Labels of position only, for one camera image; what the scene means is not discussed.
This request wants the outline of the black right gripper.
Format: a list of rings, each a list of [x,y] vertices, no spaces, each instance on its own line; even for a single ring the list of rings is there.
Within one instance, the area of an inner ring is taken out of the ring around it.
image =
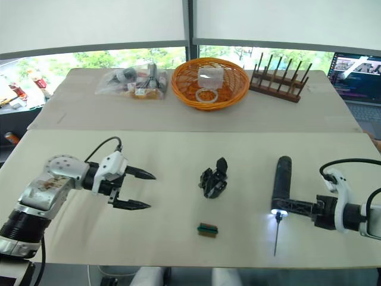
[[[307,201],[289,199],[292,205],[289,213],[301,216],[312,216],[314,226],[327,230],[335,230],[335,208],[338,202],[336,197],[316,195],[316,204]]]

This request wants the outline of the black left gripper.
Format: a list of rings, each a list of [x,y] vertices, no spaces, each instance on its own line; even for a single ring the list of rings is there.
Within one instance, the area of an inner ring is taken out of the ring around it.
[[[133,175],[134,177],[139,179],[156,180],[156,177],[153,174],[137,167],[127,166],[126,174]],[[107,196],[108,204],[113,205],[113,207],[117,209],[143,210],[143,209],[150,208],[151,206],[149,204],[143,203],[141,201],[136,201],[136,200],[123,201],[118,199],[120,189],[122,187],[125,176],[126,175],[122,175],[121,177],[113,181],[108,181],[108,180],[101,181],[101,184],[99,187],[99,193],[104,196]]]

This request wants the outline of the person's bare hand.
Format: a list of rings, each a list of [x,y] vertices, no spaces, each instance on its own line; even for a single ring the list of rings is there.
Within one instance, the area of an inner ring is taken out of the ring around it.
[[[376,139],[376,138],[374,137],[374,135],[371,134],[371,133],[368,132],[368,131],[363,130],[363,132],[364,132],[365,134],[368,135],[368,137],[371,139],[372,143],[374,144],[374,146],[376,147],[376,149],[378,150],[378,152],[381,153],[381,140]]]

